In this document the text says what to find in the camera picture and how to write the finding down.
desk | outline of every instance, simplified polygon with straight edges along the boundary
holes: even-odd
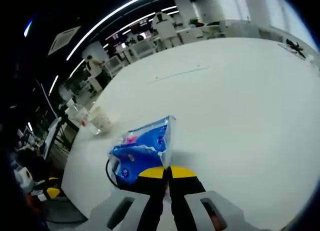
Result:
[[[249,223],[279,230],[319,178],[319,94],[319,70],[274,41],[221,38],[158,52],[102,92],[93,107],[107,111],[112,131],[93,137],[81,127],[62,189],[89,217],[114,190],[105,165],[117,137],[174,115],[172,164],[193,170]]]

